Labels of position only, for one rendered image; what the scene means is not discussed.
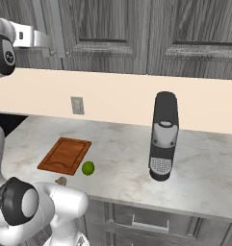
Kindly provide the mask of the black and silver coffee machine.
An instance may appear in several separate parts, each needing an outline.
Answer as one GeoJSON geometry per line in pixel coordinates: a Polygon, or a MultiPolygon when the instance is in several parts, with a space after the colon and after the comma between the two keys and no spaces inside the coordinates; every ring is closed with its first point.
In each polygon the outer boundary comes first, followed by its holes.
{"type": "Polygon", "coordinates": [[[158,182],[170,177],[179,132],[176,96],[160,91],[155,97],[148,168],[152,179],[158,182]]]}

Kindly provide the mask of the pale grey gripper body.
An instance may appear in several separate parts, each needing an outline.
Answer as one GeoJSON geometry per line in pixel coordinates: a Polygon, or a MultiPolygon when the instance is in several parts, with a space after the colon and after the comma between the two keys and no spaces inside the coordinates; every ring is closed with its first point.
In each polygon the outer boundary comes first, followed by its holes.
{"type": "Polygon", "coordinates": [[[34,30],[33,44],[35,47],[38,47],[38,48],[49,48],[50,38],[47,34],[34,30]]]}

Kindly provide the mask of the black hob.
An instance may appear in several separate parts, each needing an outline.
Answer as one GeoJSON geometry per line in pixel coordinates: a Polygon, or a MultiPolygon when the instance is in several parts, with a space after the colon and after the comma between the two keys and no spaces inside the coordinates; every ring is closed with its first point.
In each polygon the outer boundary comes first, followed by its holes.
{"type": "Polygon", "coordinates": [[[0,128],[2,128],[5,135],[9,135],[26,118],[27,115],[0,113],[0,128]]]}

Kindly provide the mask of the green lime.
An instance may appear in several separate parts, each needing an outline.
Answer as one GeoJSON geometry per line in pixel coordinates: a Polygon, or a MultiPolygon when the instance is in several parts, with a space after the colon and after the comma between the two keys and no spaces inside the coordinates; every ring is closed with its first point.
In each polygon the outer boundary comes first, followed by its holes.
{"type": "Polygon", "coordinates": [[[84,175],[89,176],[94,172],[95,166],[92,161],[86,161],[82,166],[82,172],[84,175]]]}

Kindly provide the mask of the grey wood cabinet door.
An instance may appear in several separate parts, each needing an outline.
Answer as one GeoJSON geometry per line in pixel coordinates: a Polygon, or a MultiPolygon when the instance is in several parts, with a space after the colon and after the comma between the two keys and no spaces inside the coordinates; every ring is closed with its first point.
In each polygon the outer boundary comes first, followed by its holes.
{"type": "Polygon", "coordinates": [[[50,47],[17,48],[16,65],[21,68],[61,70],[50,0],[0,0],[0,17],[19,24],[33,26],[49,35],[50,47]]]}
{"type": "Polygon", "coordinates": [[[60,0],[65,70],[144,74],[151,0],[60,0]]]}
{"type": "Polygon", "coordinates": [[[232,0],[152,0],[147,73],[232,80],[232,0]]]}

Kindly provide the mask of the grey wood drawer front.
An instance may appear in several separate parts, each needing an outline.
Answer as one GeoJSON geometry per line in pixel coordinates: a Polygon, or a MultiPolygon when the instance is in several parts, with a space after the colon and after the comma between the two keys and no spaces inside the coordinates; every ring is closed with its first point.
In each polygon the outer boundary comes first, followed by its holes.
{"type": "Polygon", "coordinates": [[[193,246],[198,239],[198,219],[188,215],[140,209],[113,203],[104,204],[104,222],[113,246],[193,246]],[[133,229],[132,215],[140,223],[165,227],[169,233],[133,229]]]}

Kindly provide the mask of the brown wooden cutting board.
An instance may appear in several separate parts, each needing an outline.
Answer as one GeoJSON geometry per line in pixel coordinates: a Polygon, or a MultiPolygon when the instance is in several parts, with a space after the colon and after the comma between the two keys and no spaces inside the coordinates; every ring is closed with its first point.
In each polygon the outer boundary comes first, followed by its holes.
{"type": "Polygon", "coordinates": [[[60,137],[39,163],[38,169],[74,175],[90,146],[90,141],[60,137]]]}

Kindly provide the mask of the grey wall outlet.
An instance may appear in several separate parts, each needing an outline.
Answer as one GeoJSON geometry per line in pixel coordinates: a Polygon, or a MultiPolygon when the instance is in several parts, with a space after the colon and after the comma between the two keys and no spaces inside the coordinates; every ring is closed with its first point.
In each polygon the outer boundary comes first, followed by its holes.
{"type": "Polygon", "coordinates": [[[84,101],[82,97],[71,97],[71,106],[74,114],[85,114],[84,101]]]}

